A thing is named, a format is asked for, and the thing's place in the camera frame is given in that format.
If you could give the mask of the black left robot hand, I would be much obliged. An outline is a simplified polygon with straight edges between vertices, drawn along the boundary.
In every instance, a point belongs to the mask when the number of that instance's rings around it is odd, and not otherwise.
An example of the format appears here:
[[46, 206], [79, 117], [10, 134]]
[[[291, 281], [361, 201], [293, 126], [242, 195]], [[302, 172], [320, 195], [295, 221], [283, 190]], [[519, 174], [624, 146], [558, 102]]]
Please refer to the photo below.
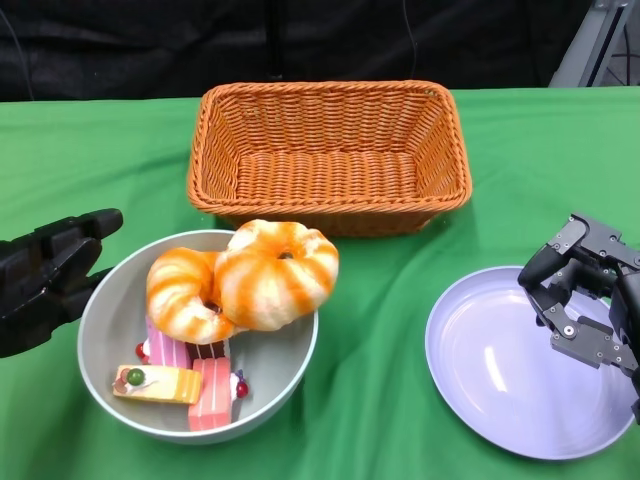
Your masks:
[[102, 240], [123, 225], [115, 208], [70, 216], [1, 242], [1, 356], [21, 354], [81, 317], [109, 273], [90, 274]]

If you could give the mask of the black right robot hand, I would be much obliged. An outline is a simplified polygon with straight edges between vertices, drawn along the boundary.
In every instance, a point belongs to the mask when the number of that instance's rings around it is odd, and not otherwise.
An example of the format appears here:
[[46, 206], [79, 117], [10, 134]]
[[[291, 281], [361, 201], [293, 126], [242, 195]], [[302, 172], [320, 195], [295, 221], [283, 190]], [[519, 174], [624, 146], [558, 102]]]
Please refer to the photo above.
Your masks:
[[[612, 365], [639, 389], [639, 251], [622, 233], [592, 217], [573, 213], [527, 262], [518, 284], [551, 331], [554, 350], [593, 368]], [[610, 300], [609, 325], [565, 311], [578, 292]]]

